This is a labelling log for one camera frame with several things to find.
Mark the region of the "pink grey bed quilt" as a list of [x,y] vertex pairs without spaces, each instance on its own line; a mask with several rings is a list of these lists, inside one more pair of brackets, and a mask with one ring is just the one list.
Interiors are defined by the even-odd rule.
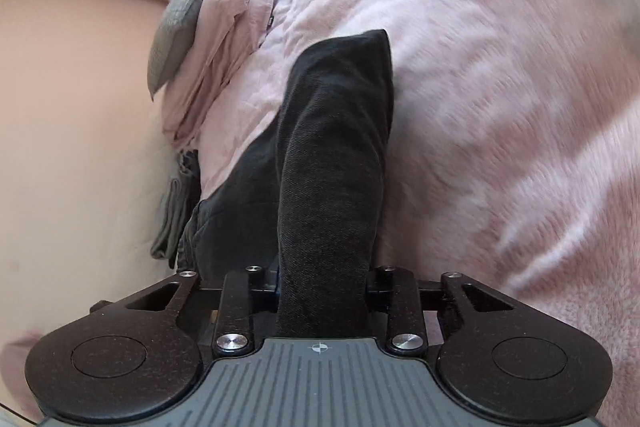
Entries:
[[[165,86],[146,87],[152,15],[1,0],[1,374],[29,413],[27,350],[86,297],[175,271],[212,283],[150,255],[184,151]],[[610,357],[590,371],[600,421],[637,425],[639,0],[278,0],[185,149],[198,203],[276,117],[300,54],[375,29],[394,110],[369,272],[456,272],[580,329]]]

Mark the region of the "pink pillow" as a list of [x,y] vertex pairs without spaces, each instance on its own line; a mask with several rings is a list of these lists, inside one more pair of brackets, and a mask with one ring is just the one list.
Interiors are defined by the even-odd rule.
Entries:
[[176,150],[193,146],[209,107],[264,41],[277,1],[202,1],[193,42],[164,87],[163,132]]

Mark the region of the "black sweatpants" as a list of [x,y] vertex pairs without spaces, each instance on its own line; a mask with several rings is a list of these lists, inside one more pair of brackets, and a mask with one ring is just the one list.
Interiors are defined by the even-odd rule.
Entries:
[[194,209],[178,268],[215,282],[249,265],[277,265],[279,335],[367,335],[393,110],[384,30],[307,48],[276,117]]

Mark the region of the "grey pillow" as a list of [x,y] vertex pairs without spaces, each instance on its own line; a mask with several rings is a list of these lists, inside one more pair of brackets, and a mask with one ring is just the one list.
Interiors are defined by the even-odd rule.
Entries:
[[204,0],[170,0],[160,18],[150,49],[146,87],[151,100],[178,72],[193,46]]

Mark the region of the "grey folded cloth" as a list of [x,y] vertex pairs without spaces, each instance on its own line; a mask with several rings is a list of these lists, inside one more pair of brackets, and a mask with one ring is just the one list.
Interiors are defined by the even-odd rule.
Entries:
[[175,156],[166,185],[166,191],[158,207],[158,227],[150,255],[156,260],[166,260],[170,269],[175,268],[180,239],[192,211],[201,197],[201,168],[196,150],[184,150]]

